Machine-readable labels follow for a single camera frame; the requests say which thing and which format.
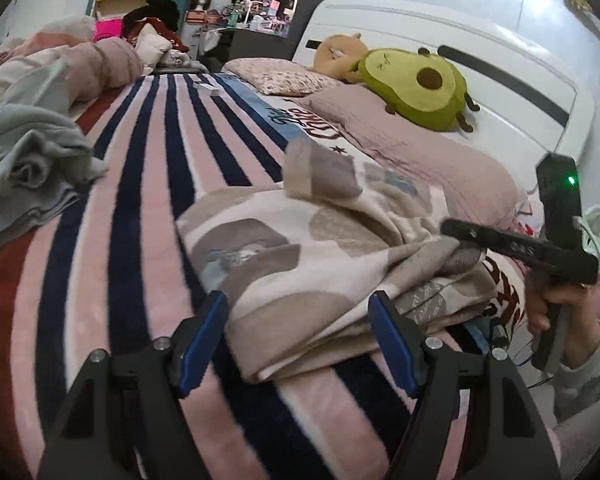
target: black garment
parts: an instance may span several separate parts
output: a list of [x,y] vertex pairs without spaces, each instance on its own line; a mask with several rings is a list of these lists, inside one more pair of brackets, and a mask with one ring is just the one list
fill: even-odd
[[178,31],[180,11],[173,0],[147,0],[147,5],[138,7],[122,18],[122,37],[126,38],[136,26],[136,23],[145,18],[158,18],[171,31]]

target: device handle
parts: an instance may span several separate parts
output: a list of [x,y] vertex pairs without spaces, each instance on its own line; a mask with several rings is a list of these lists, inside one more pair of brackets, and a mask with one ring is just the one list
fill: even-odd
[[569,304],[547,303],[547,317],[551,327],[534,338],[531,364],[537,370],[547,374],[555,374],[560,366],[567,340],[571,309]]

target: gray sleeve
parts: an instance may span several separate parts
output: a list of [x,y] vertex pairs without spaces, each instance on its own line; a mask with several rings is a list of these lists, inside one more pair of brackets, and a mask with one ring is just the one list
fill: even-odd
[[581,367],[560,364],[553,379],[554,414],[558,422],[576,415],[600,400],[600,345]]

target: plush toy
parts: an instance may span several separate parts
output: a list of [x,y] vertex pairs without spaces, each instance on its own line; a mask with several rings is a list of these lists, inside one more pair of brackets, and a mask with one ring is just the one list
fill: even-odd
[[330,36],[318,46],[314,57],[314,72],[340,81],[359,83],[362,81],[360,74],[352,72],[351,67],[367,52],[369,49],[360,41],[359,33],[353,36]]
[[371,50],[353,67],[362,81],[387,103],[386,111],[398,112],[412,123],[444,132],[459,126],[473,127],[462,114],[464,106],[477,112],[466,81],[445,58],[426,48],[418,53],[398,48]]

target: headboard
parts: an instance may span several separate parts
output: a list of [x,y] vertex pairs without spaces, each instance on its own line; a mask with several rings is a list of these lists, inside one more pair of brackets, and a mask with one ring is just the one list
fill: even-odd
[[293,60],[311,66],[321,40],[355,32],[369,48],[416,52],[425,46],[454,63],[482,110],[467,114],[473,133],[443,135],[493,156],[526,190],[536,188],[535,167],[547,151],[580,159],[595,101],[543,47],[442,7],[403,0],[324,0]]

